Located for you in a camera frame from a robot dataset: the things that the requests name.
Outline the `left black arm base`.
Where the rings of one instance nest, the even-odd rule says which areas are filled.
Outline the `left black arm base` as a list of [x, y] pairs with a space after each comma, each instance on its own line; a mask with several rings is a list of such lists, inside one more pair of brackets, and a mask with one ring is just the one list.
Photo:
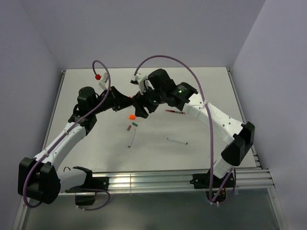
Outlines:
[[[75, 195], [75, 204], [78, 208], [84, 208], [87, 211], [92, 210], [98, 210], [100, 208], [103, 208], [106, 206], [110, 200], [111, 195], [108, 192], [108, 186], [109, 186], [109, 177], [93, 177], [90, 180], [90, 183], [87, 186], [75, 186], [68, 190], [65, 190], [65, 193], [89, 193], [92, 192], [94, 195]], [[105, 193], [107, 194], [107, 200], [102, 204], [100, 207], [95, 208], [88, 208], [86, 206], [92, 206], [94, 202], [96, 201], [97, 194], [98, 193]]]

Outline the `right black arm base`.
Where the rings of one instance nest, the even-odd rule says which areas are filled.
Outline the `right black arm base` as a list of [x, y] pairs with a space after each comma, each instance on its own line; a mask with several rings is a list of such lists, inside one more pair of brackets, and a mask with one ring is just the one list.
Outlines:
[[236, 186], [236, 174], [231, 173], [228, 177], [227, 174], [223, 178], [218, 178], [213, 176], [213, 188], [210, 193], [210, 172], [207, 173], [195, 173], [192, 175], [192, 180], [189, 182], [194, 186], [194, 189], [207, 189], [206, 196], [210, 199], [215, 198], [214, 203], [222, 203], [227, 199], [227, 188], [232, 188], [232, 193], [235, 190]]

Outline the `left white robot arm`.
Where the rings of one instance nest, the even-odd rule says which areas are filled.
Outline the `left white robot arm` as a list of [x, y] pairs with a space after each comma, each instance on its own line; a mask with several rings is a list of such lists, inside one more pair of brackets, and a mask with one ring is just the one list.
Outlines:
[[69, 152], [93, 129], [96, 114], [108, 109], [119, 111], [132, 106], [131, 97], [121, 94], [114, 86], [98, 95], [92, 87], [79, 90], [77, 104], [62, 132], [33, 158], [23, 158], [19, 164], [18, 193], [30, 207], [28, 199], [39, 204], [52, 203], [59, 193], [70, 189], [93, 191], [93, 172], [76, 166], [72, 170], [58, 173], [58, 168]]

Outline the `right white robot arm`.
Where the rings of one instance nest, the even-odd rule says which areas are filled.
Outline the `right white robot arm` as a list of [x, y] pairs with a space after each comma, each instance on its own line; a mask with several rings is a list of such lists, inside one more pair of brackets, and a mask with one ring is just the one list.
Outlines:
[[167, 104], [191, 115], [213, 128], [226, 143], [225, 149], [213, 162], [213, 172], [208, 174], [208, 183], [217, 187], [233, 167], [241, 164], [253, 145], [255, 126], [242, 123], [202, 99], [200, 91], [186, 82], [176, 84], [164, 69], [157, 69], [148, 76], [136, 73], [131, 83], [138, 85], [139, 92], [133, 97], [136, 116], [146, 118], [158, 105]]

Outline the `red pink pen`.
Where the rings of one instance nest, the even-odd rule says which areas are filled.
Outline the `red pink pen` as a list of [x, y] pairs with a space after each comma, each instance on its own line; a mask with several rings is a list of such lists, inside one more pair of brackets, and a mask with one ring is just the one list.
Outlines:
[[166, 109], [165, 111], [169, 113], [186, 114], [185, 112], [182, 112], [182, 111], [175, 111], [175, 110], [169, 110], [169, 109]]

